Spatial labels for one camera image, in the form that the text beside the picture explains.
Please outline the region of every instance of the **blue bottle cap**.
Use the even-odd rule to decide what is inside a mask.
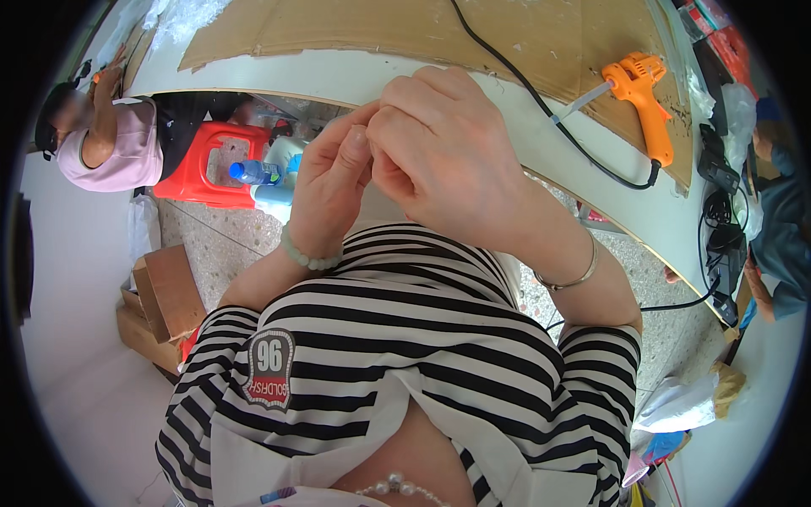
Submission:
[[[242,162],[234,162],[228,168],[228,175],[234,179],[240,179],[245,174],[245,165]]]

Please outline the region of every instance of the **pink shirt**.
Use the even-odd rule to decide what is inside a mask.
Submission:
[[[90,129],[71,132],[56,152],[59,170],[85,190],[115,192],[152,186],[161,179],[163,152],[157,141],[155,103],[113,106],[118,136],[110,158],[96,169],[82,161],[82,144]]]

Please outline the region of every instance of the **hand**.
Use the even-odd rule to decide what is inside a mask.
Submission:
[[[370,102],[333,121],[304,148],[288,231],[293,245],[312,259],[335,256],[358,218],[371,179],[366,125],[378,109],[378,101]]]
[[[127,45],[123,42],[118,47],[118,50],[115,52],[115,56],[113,56],[113,60],[107,64],[107,67],[118,67],[124,62],[124,52],[127,50]]]
[[[754,144],[755,154],[758,157],[771,162],[772,142],[765,137],[761,137],[760,133],[757,132],[757,127],[755,127],[755,131],[752,133],[752,144]]]
[[[121,79],[121,67],[107,67],[99,75],[99,82],[96,83],[95,97],[108,101],[113,97],[118,81]]]
[[[406,215],[457,241],[512,253],[531,215],[504,119],[465,71],[393,79],[369,122],[372,179]]]
[[[746,254],[746,262],[744,263],[744,273],[756,273],[757,274],[757,266],[755,265],[755,261],[752,258],[752,248],[749,248],[749,251]]]

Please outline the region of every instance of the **shirt patch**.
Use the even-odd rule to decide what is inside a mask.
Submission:
[[[293,334],[284,329],[263,329],[250,342],[251,373],[242,385],[242,393],[251,404],[286,413],[290,404],[290,366],[296,347]]]

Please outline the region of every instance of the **pearl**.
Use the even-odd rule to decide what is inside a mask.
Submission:
[[[410,481],[405,481],[404,483],[400,484],[400,494],[405,496],[411,496],[417,491],[417,487],[414,483]]]
[[[403,482],[403,474],[402,472],[392,472],[388,475],[388,481],[390,483],[399,484]]]
[[[379,480],[375,483],[375,493],[378,495],[385,495],[388,493],[388,482],[384,480]]]

